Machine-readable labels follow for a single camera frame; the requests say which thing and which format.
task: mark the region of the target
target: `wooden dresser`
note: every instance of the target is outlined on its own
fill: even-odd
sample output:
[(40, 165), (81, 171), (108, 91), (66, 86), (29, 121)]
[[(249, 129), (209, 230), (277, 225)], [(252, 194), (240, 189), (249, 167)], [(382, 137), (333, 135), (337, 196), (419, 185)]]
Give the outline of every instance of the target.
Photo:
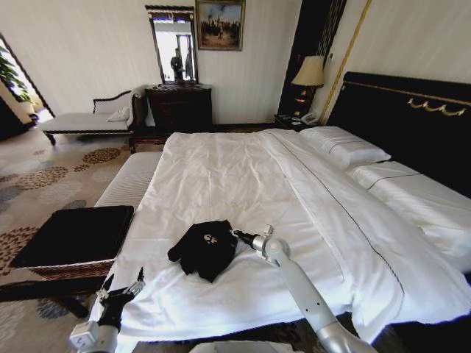
[(146, 92), (158, 132), (212, 130), (211, 86), (159, 85)]

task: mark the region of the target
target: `table lamp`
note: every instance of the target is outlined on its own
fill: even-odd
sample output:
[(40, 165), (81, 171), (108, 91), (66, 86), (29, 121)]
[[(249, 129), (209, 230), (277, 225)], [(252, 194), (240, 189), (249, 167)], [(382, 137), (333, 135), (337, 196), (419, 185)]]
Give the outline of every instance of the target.
[(324, 74), (322, 68), (324, 65), (323, 56), (305, 57), (301, 69), (298, 71), (296, 77), (291, 81), (293, 85), (306, 86), (309, 89), (301, 90), (302, 97), (296, 97), (297, 109), (294, 111), (294, 116), (299, 116), (301, 113), (306, 114), (311, 107), (314, 98), (315, 88), (324, 85)]

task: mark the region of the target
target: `pillow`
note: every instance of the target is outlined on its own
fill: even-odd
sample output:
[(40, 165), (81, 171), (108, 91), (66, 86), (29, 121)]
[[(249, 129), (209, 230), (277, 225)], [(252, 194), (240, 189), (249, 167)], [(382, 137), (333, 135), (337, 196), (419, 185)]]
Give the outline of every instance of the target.
[(125, 121), (130, 116), (130, 108), (129, 107), (122, 107), (120, 110), (115, 111), (113, 114), (110, 115), (106, 121)]
[(397, 162), (365, 165), (348, 174), (421, 228), (457, 269), (471, 271), (471, 199)]
[(391, 158), (382, 149), (337, 126), (317, 126), (300, 134), (315, 149), (333, 156), (337, 166), (344, 170)]

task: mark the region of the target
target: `framed painting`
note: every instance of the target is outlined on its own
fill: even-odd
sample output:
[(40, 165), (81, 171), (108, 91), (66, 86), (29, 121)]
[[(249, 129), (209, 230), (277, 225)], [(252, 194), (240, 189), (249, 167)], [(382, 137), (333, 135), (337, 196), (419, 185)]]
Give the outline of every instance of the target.
[(242, 50), (245, 0), (198, 0), (199, 50)]

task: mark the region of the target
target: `carpet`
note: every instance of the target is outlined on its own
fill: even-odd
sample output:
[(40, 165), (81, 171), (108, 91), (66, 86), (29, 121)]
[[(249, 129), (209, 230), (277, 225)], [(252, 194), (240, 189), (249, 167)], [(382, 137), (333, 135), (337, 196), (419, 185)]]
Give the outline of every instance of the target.
[[(0, 142), (0, 285), (40, 279), (8, 264), (55, 210), (94, 206), (130, 156), (126, 137), (58, 135), (56, 139), (57, 145), (51, 146), (41, 131), (31, 129)], [(139, 145), (137, 150), (157, 151), (161, 146)], [(94, 297), (80, 300), (90, 305)], [(341, 319), (353, 330), (348, 315)], [(80, 322), (47, 299), (0, 303), (0, 352), (72, 352), (68, 336)], [(134, 352), (183, 353), (211, 340), (270, 340), (304, 352), (324, 352), (306, 320), (220, 338), (139, 343)], [(379, 352), (407, 352), (393, 329), (385, 330), (375, 346)]]

